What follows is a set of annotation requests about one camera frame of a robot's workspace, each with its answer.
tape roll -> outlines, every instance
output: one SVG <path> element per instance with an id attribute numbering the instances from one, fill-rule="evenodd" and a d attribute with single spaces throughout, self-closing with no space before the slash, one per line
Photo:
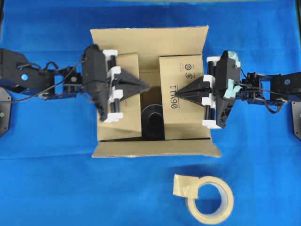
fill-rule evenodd
<path id="1" fill-rule="evenodd" d="M 200 213 L 196 207 L 195 199 L 198 197 L 198 189 L 204 185 L 213 185 L 221 195 L 219 208 L 211 214 Z M 188 176 L 174 176 L 174 194 L 186 197 L 188 210 L 200 223 L 215 225 L 223 222 L 231 214 L 234 206 L 234 197 L 231 188 L 221 179 L 211 176 L 202 178 Z"/>
<path id="2" fill-rule="evenodd" d="M 142 137 L 146 140 L 164 140 L 162 105 L 149 105 L 141 112 Z"/>

metal screw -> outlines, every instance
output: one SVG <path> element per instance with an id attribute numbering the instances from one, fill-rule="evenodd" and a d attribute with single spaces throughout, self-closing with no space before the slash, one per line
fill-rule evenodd
<path id="1" fill-rule="evenodd" d="M 286 79 L 285 81 L 284 81 L 284 84 L 285 85 L 289 85 L 291 83 L 291 81 L 289 80 L 289 79 Z"/>
<path id="2" fill-rule="evenodd" d="M 27 80 L 28 80 L 28 75 L 27 75 L 27 74 L 22 74 L 22 75 L 21 75 L 21 79 L 22 79 L 23 81 L 27 81 Z"/>
<path id="3" fill-rule="evenodd" d="M 70 80 L 71 80 L 72 82 L 76 82 L 76 81 L 77 81 L 77 77 L 72 76 Z"/>

cardboard box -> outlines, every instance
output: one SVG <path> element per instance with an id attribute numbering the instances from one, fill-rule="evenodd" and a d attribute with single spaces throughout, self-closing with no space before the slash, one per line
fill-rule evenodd
<path id="1" fill-rule="evenodd" d="M 172 77 L 170 74 L 167 75 L 169 65 L 169 62 L 166 61 L 167 57 L 169 57 L 169 60 L 175 58 L 181 61 L 187 58 L 187 56 L 194 58 L 194 60 L 196 60 L 197 57 L 200 62 L 197 76 L 203 74 L 201 59 L 207 31 L 208 26 L 147 29 L 125 28 L 93 29 L 91 30 L 91 34 L 93 42 L 101 49 L 117 49 L 119 55 L 136 54 L 136 56 L 138 56 L 138 76 L 152 86 L 150 91 L 141 94 L 139 97 L 141 101 L 134 103 L 133 108 L 139 109 L 137 105 L 140 104 L 140 109 L 143 109 L 150 104 L 162 104 L 162 97 L 165 99 L 165 93 L 161 92 L 161 85 L 163 85 L 162 83 L 164 83 L 164 85 L 168 84 L 165 80 L 165 76 Z M 162 64 L 166 63 L 166 66 L 162 67 L 162 64 L 160 66 L 159 58 Z M 131 64 L 133 64 L 132 61 L 125 60 L 123 67 L 129 67 Z M 106 140 L 99 143 L 92 157 L 137 157 L 155 155 L 207 155 L 220 157 L 220 151 L 212 143 L 210 130 L 201 126 L 201 119 L 203 118 L 202 107 L 187 101 L 184 105 L 188 105 L 188 107 L 191 108 L 182 108 L 183 113 L 187 114 L 185 109 L 187 109 L 187 111 L 191 111 L 191 109 L 195 111 L 193 113 L 193 120 L 186 121 L 179 118 L 179 125 L 177 125 L 175 129 L 180 130 L 181 128 L 186 128 L 186 130 L 169 136 L 168 138 L 172 140 L 143 141 L 140 137 L 141 131 L 139 128 L 137 130 L 132 128 L 130 131 L 127 131 L 128 136 L 121 132 L 121 134 L 119 133 L 118 135 L 119 137 L 114 137 L 114 130 L 118 131 L 118 126 L 111 124 L 110 126 L 103 127 L 99 122 L 98 137 L 99 139 L 104 138 Z M 169 121 L 173 112 L 169 113 L 167 111 L 164 112 L 164 114 L 164 120 Z M 131 115 L 122 120 L 135 121 L 137 123 L 141 122 L 141 117 L 136 114 L 136 116 Z M 199 130 L 189 130 L 189 126 Z M 111 134 L 110 137 L 102 134 L 108 131 Z"/>

box flap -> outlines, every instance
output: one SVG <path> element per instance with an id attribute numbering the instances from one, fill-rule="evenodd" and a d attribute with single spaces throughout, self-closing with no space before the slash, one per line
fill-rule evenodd
<path id="1" fill-rule="evenodd" d="M 140 71 L 159 71 L 159 56 L 201 54 L 207 32 L 208 26 L 91 30 L 93 42 L 101 49 L 138 53 Z"/>
<path id="2" fill-rule="evenodd" d="M 165 139 L 210 137 L 210 129 L 202 125 L 204 108 L 175 96 L 177 90 L 204 75 L 202 56 L 164 56 L 159 62 Z"/>
<path id="3" fill-rule="evenodd" d="M 139 78 L 137 53 L 118 55 L 116 64 Z M 99 121 L 97 113 L 98 140 L 112 140 L 130 137 L 141 137 L 140 95 L 134 95 L 120 102 L 120 110 L 124 117 L 118 122 L 104 123 Z"/>
<path id="4" fill-rule="evenodd" d="M 165 141 L 100 142 L 93 158 L 140 157 L 158 155 L 206 155 L 220 157 L 211 139 Z"/>

masking tape roll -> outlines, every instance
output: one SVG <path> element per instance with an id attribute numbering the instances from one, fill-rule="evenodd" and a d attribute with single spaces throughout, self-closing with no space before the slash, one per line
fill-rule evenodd
<path id="1" fill-rule="evenodd" d="M 202 214 L 196 207 L 198 189 L 204 185 L 215 186 L 221 195 L 221 205 L 211 214 Z M 234 197 L 231 188 L 221 179 L 211 176 L 202 178 L 174 175 L 174 195 L 185 197 L 188 210 L 195 219 L 203 224 L 215 225 L 223 222 L 231 214 Z"/>

